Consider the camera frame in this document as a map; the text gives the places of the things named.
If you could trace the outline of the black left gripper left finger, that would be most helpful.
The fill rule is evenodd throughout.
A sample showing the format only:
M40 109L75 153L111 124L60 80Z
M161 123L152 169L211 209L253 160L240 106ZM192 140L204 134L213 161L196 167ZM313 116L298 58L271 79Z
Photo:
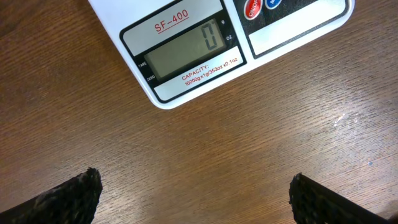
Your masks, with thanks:
M86 172L1 212L1 223L90 224L102 189L100 172L90 167Z

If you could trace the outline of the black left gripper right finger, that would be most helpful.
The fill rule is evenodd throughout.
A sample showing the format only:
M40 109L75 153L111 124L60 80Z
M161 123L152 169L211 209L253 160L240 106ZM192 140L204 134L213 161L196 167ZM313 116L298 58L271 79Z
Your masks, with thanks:
M298 173L290 183L289 204L299 224L372 224L389 221Z

